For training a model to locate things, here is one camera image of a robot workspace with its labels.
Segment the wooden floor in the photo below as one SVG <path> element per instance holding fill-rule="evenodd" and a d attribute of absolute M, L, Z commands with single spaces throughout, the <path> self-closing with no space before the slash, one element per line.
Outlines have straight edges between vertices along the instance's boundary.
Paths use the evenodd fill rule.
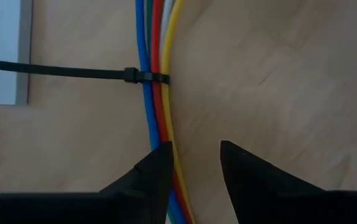
<path fill-rule="evenodd" d="M 139 65 L 134 1 L 35 1 L 32 63 Z M 235 223 L 229 139 L 324 189 L 357 189 L 357 1 L 186 1 L 172 57 L 178 150 L 199 223 Z M 149 152 L 140 85 L 30 79 L 0 106 L 0 192 L 97 191 Z"/>

